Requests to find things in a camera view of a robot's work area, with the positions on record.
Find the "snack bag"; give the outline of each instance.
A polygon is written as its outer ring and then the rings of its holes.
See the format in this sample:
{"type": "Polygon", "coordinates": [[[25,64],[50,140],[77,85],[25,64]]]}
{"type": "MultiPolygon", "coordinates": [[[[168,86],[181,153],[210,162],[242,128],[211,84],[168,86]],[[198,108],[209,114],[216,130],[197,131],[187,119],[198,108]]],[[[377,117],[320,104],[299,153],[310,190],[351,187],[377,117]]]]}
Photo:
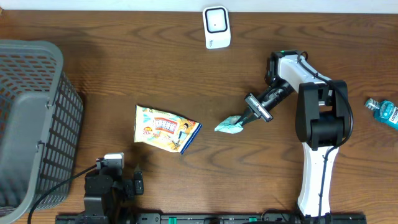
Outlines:
{"type": "Polygon", "coordinates": [[[144,142],[183,154],[201,124],[163,111],[136,106],[134,142],[144,142]]]}

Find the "mouthwash bottle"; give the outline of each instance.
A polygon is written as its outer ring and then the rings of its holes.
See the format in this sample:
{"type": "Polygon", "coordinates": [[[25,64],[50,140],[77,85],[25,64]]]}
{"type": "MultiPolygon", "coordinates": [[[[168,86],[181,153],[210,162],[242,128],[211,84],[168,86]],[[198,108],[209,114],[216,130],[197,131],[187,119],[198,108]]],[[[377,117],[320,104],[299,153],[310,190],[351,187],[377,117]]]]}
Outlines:
{"type": "Polygon", "coordinates": [[[370,98],[367,100],[365,106],[374,111],[374,118],[376,120],[398,130],[398,107],[394,106],[393,103],[388,100],[379,103],[370,98]]]}

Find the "wood grain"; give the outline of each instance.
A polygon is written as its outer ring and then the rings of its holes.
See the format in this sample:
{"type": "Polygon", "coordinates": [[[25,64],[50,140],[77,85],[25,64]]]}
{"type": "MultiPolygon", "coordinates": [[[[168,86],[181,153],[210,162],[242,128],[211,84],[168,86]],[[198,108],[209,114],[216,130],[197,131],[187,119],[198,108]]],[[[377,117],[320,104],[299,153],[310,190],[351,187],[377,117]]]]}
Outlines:
{"type": "MultiPolygon", "coordinates": [[[[303,151],[294,130],[297,95],[237,135],[214,127],[260,93],[272,51],[301,49],[332,79],[344,79],[354,133],[336,158],[333,212],[364,212],[368,223],[396,223],[398,133],[363,105],[398,103],[398,16],[231,13],[232,43],[205,48],[200,13],[4,11],[0,38],[48,40],[85,97],[76,171],[109,152],[124,152],[126,175],[144,171],[142,208],[165,213],[290,210],[302,183],[303,151]],[[134,105],[182,114],[203,124],[186,153],[134,144],[134,105]]],[[[84,209],[84,180],[61,205],[35,212],[34,223],[84,209]]],[[[25,223],[24,215],[17,223],[25,223]]]]}

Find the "plastic laundry basket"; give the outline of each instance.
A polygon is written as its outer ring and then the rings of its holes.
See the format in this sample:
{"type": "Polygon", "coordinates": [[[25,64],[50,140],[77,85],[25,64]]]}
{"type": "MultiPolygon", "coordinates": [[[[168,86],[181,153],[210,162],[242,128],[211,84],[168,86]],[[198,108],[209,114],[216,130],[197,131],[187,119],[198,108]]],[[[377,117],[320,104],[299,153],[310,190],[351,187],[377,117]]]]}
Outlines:
{"type": "MultiPolygon", "coordinates": [[[[62,67],[49,42],[0,40],[0,223],[14,222],[71,176],[83,103],[62,67]]],[[[68,192],[66,184],[37,209],[68,192]]]]}

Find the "white wall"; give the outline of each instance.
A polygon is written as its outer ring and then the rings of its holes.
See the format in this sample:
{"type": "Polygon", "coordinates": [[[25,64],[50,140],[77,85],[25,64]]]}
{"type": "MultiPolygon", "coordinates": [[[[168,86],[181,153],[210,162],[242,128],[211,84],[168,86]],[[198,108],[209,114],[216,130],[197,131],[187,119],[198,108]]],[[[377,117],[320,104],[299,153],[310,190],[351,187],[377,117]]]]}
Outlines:
{"type": "Polygon", "coordinates": [[[3,9],[398,13],[398,0],[0,0],[3,9]]]}

